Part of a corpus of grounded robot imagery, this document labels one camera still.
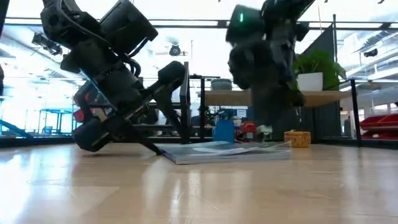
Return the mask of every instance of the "shelf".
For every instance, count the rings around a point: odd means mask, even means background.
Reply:
[[[317,107],[351,96],[350,92],[340,91],[303,91],[304,107]],[[206,91],[207,106],[251,106],[249,91]]]

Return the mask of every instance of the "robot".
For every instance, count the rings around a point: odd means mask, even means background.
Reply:
[[[182,131],[171,102],[172,92],[183,83],[185,67],[171,62],[158,72],[158,81],[148,88],[138,79],[141,67],[132,57],[158,33],[130,1],[119,0],[100,21],[82,12],[74,0],[43,3],[40,18],[44,33],[51,41],[70,49],[61,69],[83,72],[89,79],[74,97],[81,108],[83,124],[74,130],[73,138],[82,149],[96,152],[109,142],[135,139],[161,154],[132,125],[148,112],[151,100],[157,102],[180,136],[189,134]],[[98,96],[99,102],[106,102],[109,109],[102,118],[90,108],[90,103],[98,102]]]
[[[251,91],[256,126],[269,127],[284,111],[305,103],[294,89],[294,47],[309,31],[309,24],[297,20],[314,1],[266,0],[261,10],[235,7],[226,34],[233,46],[228,64],[234,83]]]

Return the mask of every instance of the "blue container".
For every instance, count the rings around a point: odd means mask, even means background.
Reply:
[[[213,141],[227,141],[234,143],[234,121],[229,119],[221,119],[217,121],[216,127],[213,129]]]

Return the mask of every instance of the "security camera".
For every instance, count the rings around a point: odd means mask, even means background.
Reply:
[[[178,44],[173,44],[169,54],[171,56],[179,56],[181,54],[180,46],[178,46]]]
[[[368,52],[363,53],[363,55],[364,55],[365,57],[374,57],[374,56],[376,56],[378,53],[379,53],[379,51],[378,51],[377,49],[374,49],[374,50],[371,50],[371,51],[368,51]]]

